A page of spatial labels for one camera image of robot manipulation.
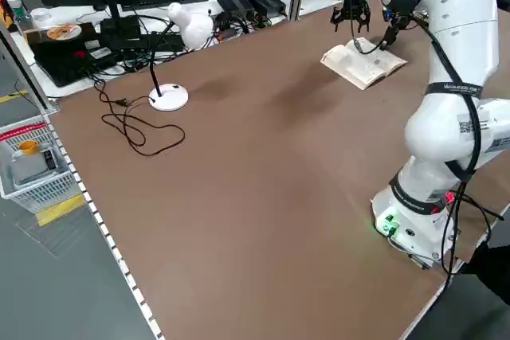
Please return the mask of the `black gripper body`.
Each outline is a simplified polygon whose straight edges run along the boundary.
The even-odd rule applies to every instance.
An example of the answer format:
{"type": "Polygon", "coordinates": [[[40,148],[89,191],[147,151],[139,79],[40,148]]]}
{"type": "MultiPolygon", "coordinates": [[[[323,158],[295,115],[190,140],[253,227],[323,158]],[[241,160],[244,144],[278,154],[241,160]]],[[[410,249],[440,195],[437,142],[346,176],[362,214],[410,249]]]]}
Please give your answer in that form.
{"type": "Polygon", "coordinates": [[[390,26],[397,31],[407,30],[410,28],[411,21],[412,19],[408,15],[393,14],[390,18],[390,26]]]}
{"type": "Polygon", "coordinates": [[[369,6],[366,0],[343,0],[340,11],[343,16],[362,16],[369,14],[369,6]]]}

